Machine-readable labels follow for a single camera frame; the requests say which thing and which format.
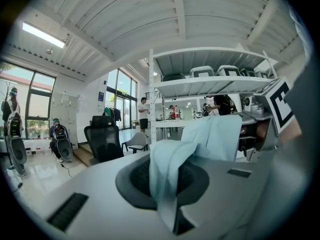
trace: sign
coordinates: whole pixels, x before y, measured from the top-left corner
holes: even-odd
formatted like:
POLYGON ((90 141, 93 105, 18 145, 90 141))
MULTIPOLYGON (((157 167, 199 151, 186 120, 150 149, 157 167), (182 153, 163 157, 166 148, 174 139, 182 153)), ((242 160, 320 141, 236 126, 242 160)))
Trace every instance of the sign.
POLYGON ((264 88, 254 94, 255 96, 264 96, 268 102, 279 134, 295 117, 291 108, 284 99, 290 90, 289 86, 290 84, 287 79, 282 77, 271 81, 264 88))
POLYGON ((98 97, 98 101, 103 102, 104 101, 104 93, 99 91, 99 97, 98 97))
POLYGON ((62 95, 62 100, 63 101, 68 101, 69 100, 69 96, 68 95, 62 95))
POLYGON ((101 91, 99 91, 98 95, 98 106, 104 106, 105 104, 105 94, 101 91))

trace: ceiling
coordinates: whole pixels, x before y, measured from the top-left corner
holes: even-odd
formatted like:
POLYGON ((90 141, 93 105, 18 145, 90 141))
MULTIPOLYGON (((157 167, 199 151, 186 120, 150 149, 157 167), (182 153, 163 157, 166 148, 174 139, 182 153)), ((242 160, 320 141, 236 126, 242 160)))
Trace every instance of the ceiling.
POLYGON ((46 67, 84 81, 126 64, 136 65, 148 80, 148 69, 137 62, 150 48, 236 48, 239 43, 286 63, 302 51, 283 0, 33 0, 3 52, 30 61, 37 57, 46 67), (60 49, 23 31, 22 22, 66 45, 60 49))

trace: light blue towel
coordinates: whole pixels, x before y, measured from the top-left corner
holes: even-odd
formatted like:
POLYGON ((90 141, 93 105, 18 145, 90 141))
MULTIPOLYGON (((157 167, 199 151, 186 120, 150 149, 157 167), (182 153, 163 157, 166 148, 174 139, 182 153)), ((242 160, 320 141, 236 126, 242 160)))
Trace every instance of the light blue towel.
POLYGON ((234 161, 241 126, 239 115, 207 116, 186 126, 181 141, 162 140, 151 145, 150 193, 160 217, 171 231, 176 219, 179 167, 192 154, 234 161))

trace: window frame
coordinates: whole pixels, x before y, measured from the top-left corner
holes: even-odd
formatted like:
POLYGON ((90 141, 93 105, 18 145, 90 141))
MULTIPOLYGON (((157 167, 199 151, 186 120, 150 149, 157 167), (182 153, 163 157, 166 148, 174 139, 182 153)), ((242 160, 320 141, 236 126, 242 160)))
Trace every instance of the window frame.
POLYGON ((126 100, 130 101, 130 103, 129 103, 129 113, 130 113, 129 127, 125 127, 125 122, 121 121, 121 122, 123 122, 123 128, 121 128, 121 130, 131 129, 132 128, 132 108, 131 108, 132 101, 136 102, 136 104, 137 104, 137 106, 136 106, 136 109, 137 109, 136 116, 138 117, 138 99, 137 99, 138 82, 136 80, 134 80, 131 76, 129 76, 125 72, 123 72, 120 68, 117 68, 116 70, 117 70, 117 72, 116 72, 116 79, 115 79, 115 89, 110 87, 110 86, 108 86, 108 84, 107 84, 106 91, 109 92, 109 93, 114 94, 113 107, 116 107, 117 97, 122 98, 123 100, 126 99, 126 100), (129 94, 126 94, 126 93, 123 93, 120 90, 117 90, 118 89, 119 71, 130 79, 130 93, 129 94), (135 97, 132 96, 132 82, 135 83, 135 97))
POLYGON ((21 115, 22 117, 24 117, 25 138, 23 138, 23 139, 24 140, 29 140, 30 138, 29 138, 28 130, 27 130, 28 129, 28 123, 27 123, 28 120, 48 121, 48 125, 50 126, 51 99, 52 99, 52 94, 53 94, 53 90, 54 90, 54 87, 55 87, 55 84, 56 84, 57 77, 49 75, 49 74, 46 74, 46 73, 43 73, 43 72, 40 72, 40 71, 37 71, 37 70, 26 68, 25 66, 20 66, 18 64, 11 63, 11 62, 9 62, 7 60, 4 60, 4 59, 0 59, 0 62, 4 62, 4 63, 10 64, 12 66, 21 68, 23 70, 27 70, 27 71, 33 72, 33 75, 32 75, 32 78, 31 78, 31 81, 30 81, 30 84, 29 84, 29 87, 28 87, 28 94, 27 94, 26 101, 25 101, 25 112, 24 112, 24 115, 21 115), (40 74, 40 75, 43 75, 45 77, 49 77, 49 78, 54 79, 51 92, 41 91, 41 90, 37 90, 37 89, 32 89, 31 88, 37 73, 40 74), (47 117, 29 116, 29 106, 30 106, 31 94, 49 97, 47 117))

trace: hat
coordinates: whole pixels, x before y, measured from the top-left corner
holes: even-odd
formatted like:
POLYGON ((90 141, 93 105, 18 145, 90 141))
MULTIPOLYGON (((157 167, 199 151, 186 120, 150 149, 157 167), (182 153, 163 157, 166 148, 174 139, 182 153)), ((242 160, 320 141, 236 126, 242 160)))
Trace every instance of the hat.
POLYGON ((11 89, 11 91, 10 91, 10 95, 17 96, 17 94, 18 94, 17 88, 16 88, 16 87, 13 87, 13 88, 11 89))
POLYGON ((60 121, 59 121, 59 119, 58 118, 55 118, 55 119, 53 119, 53 124, 59 124, 60 123, 60 121))

